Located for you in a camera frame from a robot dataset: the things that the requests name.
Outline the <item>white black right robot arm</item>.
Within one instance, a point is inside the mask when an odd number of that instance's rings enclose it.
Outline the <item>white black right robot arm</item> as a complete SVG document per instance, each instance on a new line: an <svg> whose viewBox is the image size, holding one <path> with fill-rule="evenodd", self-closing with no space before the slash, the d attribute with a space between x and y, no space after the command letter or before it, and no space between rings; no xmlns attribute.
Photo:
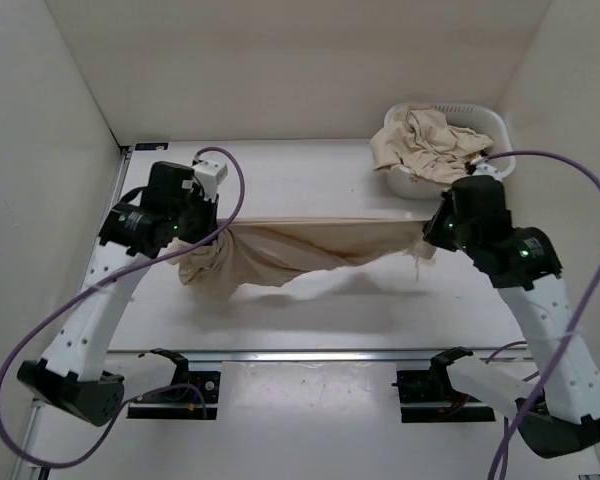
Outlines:
<svg viewBox="0 0 600 480"><path fill-rule="evenodd" d="M424 238L448 251L460 250L486 274L514 315L541 374L533 387L482 362L465 348L431 361L429 387L440 399L465 393L508 419L531 409L515 428L538 456L551 459L600 441L600 371L577 333L562 266L548 236L513 225L502 183L489 176L455 181L426 223Z"/></svg>

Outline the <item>beige trousers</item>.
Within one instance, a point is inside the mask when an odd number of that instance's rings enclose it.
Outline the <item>beige trousers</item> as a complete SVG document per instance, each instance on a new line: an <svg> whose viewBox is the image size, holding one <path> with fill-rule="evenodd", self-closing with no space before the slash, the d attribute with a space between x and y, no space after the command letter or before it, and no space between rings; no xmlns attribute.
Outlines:
<svg viewBox="0 0 600 480"><path fill-rule="evenodd" d="M359 267L402 253L430 260L424 223L411 219L269 217L236 219L210 244L169 261L181 284L204 300L243 285L282 287L312 272Z"/></svg>

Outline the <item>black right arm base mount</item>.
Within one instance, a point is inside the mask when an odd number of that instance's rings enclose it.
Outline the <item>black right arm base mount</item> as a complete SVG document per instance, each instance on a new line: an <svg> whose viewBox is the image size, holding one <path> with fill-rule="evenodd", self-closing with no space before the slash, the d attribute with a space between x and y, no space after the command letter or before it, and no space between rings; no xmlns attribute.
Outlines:
<svg viewBox="0 0 600 480"><path fill-rule="evenodd" d="M447 368L472 356L464 347L435 355L427 370L398 370L392 384L398 391L403 424L490 423L494 411L451 386Z"/></svg>

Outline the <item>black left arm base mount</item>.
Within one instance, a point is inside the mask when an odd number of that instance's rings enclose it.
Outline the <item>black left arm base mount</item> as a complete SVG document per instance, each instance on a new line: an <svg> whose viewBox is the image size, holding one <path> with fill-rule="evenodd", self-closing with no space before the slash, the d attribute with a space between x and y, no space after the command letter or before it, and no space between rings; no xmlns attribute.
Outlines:
<svg viewBox="0 0 600 480"><path fill-rule="evenodd" d="M127 418L134 420L201 420L217 418L221 372L197 370L180 353L153 349L150 353L174 366L170 388L131 401Z"/></svg>

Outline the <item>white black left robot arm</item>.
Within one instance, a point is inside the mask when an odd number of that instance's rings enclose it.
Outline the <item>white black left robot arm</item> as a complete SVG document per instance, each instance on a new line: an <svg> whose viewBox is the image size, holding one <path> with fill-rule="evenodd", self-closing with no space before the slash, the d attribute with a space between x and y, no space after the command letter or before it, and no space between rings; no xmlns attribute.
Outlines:
<svg viewBox="0 0 600 480"><path fill-rule="evenodd" d="M186 166L159 161L146 185L124 194L100 232L87 276L92 294L80 302L37 361L18 380L48 404L94 426L113 419L123 402L157 389L178 400L190 386L185 359L156 348L127 364L106 363L110 342L136 287L174 239L202 240L217 228L222 160Z"/></svg>

